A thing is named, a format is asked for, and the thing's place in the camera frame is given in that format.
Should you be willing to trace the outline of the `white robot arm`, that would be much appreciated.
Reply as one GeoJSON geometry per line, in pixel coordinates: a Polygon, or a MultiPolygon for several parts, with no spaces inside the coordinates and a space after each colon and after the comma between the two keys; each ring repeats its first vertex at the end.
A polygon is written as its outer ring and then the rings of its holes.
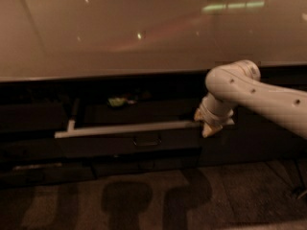
{"type": "Polygon", "coordinates": [[[203,122],[204,138],[233,125],[233,108],[241,105],[307,139],[307,93],[260,79],[258,66],[250,60],[217,66],[207,73],[208,93],[194,115],[203,122]]]}

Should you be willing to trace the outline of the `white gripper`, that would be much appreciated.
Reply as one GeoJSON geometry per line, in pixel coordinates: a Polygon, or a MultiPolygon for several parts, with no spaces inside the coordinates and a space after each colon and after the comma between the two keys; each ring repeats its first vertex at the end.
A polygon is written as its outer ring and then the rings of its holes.
{"type": "Polygon", "coordinates": [[[204,121],[202,137],[210,137],[223,129],[223,126],[233,125],[233,110],[219,101],[203,100],[194,114],[195,121],[204,121]]]}

